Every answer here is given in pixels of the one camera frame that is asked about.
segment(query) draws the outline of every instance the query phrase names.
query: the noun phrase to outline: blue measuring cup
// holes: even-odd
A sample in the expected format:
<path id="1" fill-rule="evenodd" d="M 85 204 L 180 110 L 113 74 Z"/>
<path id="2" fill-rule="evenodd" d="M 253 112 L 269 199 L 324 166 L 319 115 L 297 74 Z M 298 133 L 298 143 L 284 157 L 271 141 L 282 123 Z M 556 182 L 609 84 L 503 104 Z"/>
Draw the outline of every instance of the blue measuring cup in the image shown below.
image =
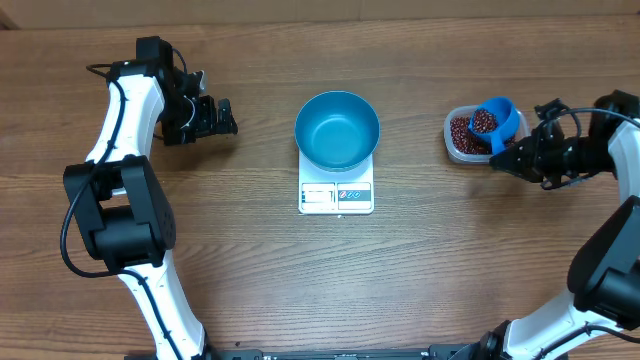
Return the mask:
<path id="1" fill-rule="evenodd" d="M 498 127 L 484 134 L 473 131 L 473 121 L 478 110 L 486 110 L 493 114 L 498 122 Z M 512 138 L 520 126 L 520 116 L 516 106 L 509 98 L 500 96 L 487 100 L 484 104 L 478 106 L 476 111 L 471 116 L 469 131 L 484 143 L 491 144 L 491 153 L 493 155 L 503 152 L 506 149 L 504 142 Z"/>

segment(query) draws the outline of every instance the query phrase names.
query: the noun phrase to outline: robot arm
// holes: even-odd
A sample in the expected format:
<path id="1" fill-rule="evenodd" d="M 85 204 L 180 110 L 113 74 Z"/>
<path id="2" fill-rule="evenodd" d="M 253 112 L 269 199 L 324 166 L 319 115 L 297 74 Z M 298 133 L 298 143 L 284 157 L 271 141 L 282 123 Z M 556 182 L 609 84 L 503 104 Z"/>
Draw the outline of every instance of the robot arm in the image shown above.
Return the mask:
<path id="1" fill-rule="evenodd" d="M 149 359 L 209 358 L 206 331 L 189 307 L 173 263 L 173 212 L 148 158 L 158 122 L 165 145 L 237 133 L 229 101 L 220 101 L 216 112 L 210 96 L 200 97 L 206 90 L 204 72 L 187 74 L 174 67 L 172 47 L 159 37 L 138 39 L 136 59 L 113 63 L 105 77 L 110 104 L 98 142 L 84 164 L 68 166 L 64 174 L 69 201 L 79 196 L 73 211 L 85 247 L 138 302 L 156 343 Z M 129 205 L 100 205 L 118 195 L 126 195 Z"/>
<path id="2" fill-rule="evenodd" d="M 619 91 L 596 102 L 598 109 L 630 116 L 637 124 L 639 106 L 637 97 Z M 582 180 L 612 171 L 622 205 L 578 252 L 568 289 L 531 315 L 487 333 L 469 355 L 474 359 L 556 359 L 606 329 L 640 325 L 640 127 L 596 113 L 589 137 L 564 139 L 555 121 L 564 110 L 569 108 L 559 100 L 537 107 L 541 125 L 532 136 L 494 156 L 491 165 L 543 182 L 545 189 L 572 183 L 563 183 L 563 176 Z"/>

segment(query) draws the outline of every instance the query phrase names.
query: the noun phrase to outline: wooden table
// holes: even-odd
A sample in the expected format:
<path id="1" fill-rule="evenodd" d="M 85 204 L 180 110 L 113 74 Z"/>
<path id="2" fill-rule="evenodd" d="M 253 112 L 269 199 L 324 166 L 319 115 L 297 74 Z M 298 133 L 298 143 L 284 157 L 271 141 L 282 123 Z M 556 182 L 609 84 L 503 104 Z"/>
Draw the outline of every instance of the wooden table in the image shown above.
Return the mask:
<path id="1" fill-rule="evenodd" d="M 640 93 L 640 17 L 225 25 L 0 33 L 0 357 L 121 359 L 153 351 L 117 279 L 74 276 L 58 249 L 65 166 L 102 127 L 104 80 L 84 66 L 129 59 L 158 34 L 209 92 L 231 100 L 237 136 L 152 151 L 177 218 L 177 270 L 223 349 L 374 349 L 477 341 L 565 287 L 576 251 L 618 206 L 604 174 L 544 192 L 452 164 L 442 124 L 508 95 L 588 106 Z M 296 114 L 314 94 L 365 97 L 382 120 L 371 216 L 300 216 Z M 583 119 L 588 126 L 588 117 Z M 75 224 L 71 256 L 98 270 Z M 612 337 L 576 359 L 631 359 Z"/>

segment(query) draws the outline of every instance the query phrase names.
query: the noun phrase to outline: white scale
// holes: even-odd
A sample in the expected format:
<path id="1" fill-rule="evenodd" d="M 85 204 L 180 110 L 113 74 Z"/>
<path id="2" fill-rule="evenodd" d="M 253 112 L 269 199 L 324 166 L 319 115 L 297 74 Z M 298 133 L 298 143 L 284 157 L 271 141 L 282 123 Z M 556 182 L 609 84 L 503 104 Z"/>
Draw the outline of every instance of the white scale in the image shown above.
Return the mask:
<path id="1" fill-rule="evenodd" d="M 371 214 L 373 212 L 373 154 L 357 167 L 341 172 L 314 165 L 301 152 L 298 210 L 302 214 Z"/>

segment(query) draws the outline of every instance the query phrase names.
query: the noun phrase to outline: metal bowl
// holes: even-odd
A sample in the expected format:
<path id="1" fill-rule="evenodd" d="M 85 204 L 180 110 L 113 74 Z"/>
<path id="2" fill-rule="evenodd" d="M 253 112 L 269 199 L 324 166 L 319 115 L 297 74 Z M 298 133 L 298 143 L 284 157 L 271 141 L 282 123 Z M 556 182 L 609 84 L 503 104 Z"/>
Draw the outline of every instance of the metal bowl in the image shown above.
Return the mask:
<path id="1" fill-rule="evenodd" d="M 300 152 L 328 171 L 355 168 L 380 140 L 380 120 L 362 97 L 347 91 L 315 96 L 300 110 L 295 125 Z"/>

